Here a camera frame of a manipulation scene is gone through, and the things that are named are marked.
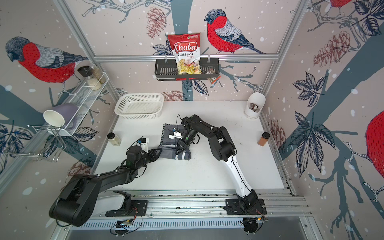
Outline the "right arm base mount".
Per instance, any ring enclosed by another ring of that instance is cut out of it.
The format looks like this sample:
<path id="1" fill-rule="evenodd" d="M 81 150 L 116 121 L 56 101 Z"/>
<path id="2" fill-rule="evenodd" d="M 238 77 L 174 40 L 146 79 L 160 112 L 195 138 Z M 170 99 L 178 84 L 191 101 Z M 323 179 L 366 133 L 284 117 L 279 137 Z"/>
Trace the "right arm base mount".
<path id="1" fill-rule="evenodd" d="M 261 215 L 267 214 L 266 205 L 263 199 L 252 199 L 247 202 L 243 199 L 226 199 L 223 209 L 228 215 Z"/>

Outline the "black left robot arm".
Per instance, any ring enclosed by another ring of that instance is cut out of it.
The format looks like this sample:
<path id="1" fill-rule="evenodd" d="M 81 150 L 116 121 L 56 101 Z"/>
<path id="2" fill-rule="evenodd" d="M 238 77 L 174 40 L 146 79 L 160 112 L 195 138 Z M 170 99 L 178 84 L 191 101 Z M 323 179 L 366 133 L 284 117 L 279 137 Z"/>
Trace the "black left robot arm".
<path id="1" fill-rule="evenodd" d="M 57 221 L 79 227 L 91 217 L 99 193 L 119 185 L 131 183 L 139 169 L 159 159 L 162 149 L 148 152 L 132 146 L 126 159 L 115 170 L 97 174 L 73 176 L 50 208 L 49 216 Z"/>

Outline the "grey plaid pillowcase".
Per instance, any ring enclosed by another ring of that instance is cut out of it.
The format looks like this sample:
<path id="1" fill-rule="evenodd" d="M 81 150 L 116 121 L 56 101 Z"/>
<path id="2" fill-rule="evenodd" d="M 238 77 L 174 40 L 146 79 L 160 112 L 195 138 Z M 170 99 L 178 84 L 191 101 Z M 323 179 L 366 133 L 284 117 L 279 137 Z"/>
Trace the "grey plaid pillowcase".
<path id="1" fill-rule="evenodd" d="M 162 150 L 160 153 L 160 158 L 189 161 L 191 159 L 191 151 L 189 147 L 177 154 L 178 142 L 182 139 L 183 134 L 185 133 L 185 127 L 182 125 L 164 124 L 162 130 L 162 138 L 158 147 Z"/>

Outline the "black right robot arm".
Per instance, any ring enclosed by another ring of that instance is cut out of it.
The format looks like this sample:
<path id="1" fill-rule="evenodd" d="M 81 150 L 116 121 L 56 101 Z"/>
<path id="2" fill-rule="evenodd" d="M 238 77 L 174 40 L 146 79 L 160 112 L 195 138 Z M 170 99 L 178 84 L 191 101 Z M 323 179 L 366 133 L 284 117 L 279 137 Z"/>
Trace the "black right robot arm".
<path id="1" fill-rule="evenodd" d="M 256 208 L 259 198 L 255 190 L 246 181 L 238 164 L 237 149 L 227 129 L 223 126 L 215 127 L 204 122 L 199 116 L 192 115 L 181 119 L 181 125 L 186 132 L 176 145 L 176 154 L 185 151 L 194 143 L 195 137 L 200 135 L 207 138 L 211 153 L 216 160 L 222 161 L 235 185 L 239 200 L 239 207 L 243 213 L 249 213 Z"/>

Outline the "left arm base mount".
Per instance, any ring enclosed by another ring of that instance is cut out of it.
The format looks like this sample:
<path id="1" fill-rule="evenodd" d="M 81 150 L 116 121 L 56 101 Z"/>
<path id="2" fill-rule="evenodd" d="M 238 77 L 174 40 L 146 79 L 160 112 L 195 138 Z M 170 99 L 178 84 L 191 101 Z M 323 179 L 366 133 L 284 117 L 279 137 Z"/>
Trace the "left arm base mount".
<path id="1" fill-rule="evenodd" d="M 106 217 L 144 217 L 148 208 L 147 200 L 132 200 L 132 195 L 123 191 L 113 191 L 115 196 L 123 197 L 124 201 L 119 209 L 106 212 Z"/>

